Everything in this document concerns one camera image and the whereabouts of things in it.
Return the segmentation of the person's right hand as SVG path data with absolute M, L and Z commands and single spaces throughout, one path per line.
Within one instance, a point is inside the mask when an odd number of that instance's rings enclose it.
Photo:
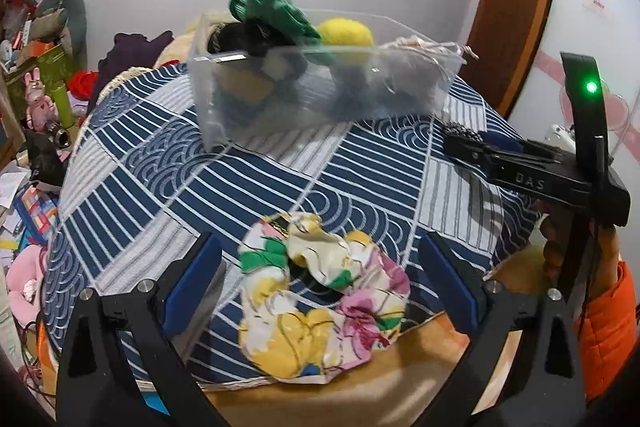
M 620 239 L 615 227 L 601 227 L 593 222 L 585 225 L 582 215 L 570 207 L 537 202 L 544 214 L 539 227 L 544 236 L 544 275 L 560 287 L 559 277 L 567 259 L 579 261 L 584 257 L 594 260 L 586 301 L 596 299 L 613 288 L 618 281 Z

